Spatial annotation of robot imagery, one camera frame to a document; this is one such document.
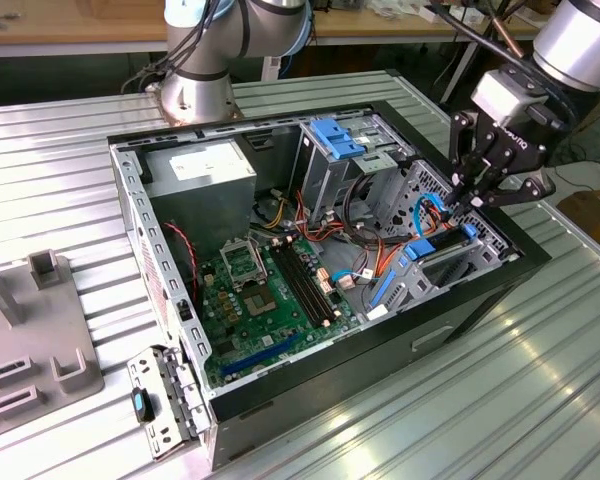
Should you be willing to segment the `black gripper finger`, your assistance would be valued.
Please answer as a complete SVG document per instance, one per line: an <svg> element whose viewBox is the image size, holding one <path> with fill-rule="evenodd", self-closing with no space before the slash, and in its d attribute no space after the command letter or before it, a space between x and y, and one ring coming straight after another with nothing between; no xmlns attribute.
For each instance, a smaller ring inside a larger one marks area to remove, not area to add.
<svg viewBox="0 0 600 480"><path fill-rule="evenodd" d="M497 130L498 125L485 113L457 112L452 116L449 160L453 173L447 207L454 213L494 206Z"/></svg>
<svg viewBox="0 0 600 480"><path fill-rule="evenodd" d="M455 213L540 200L556 191L542 171L545 151L474 149L455 158Z"/></svg>

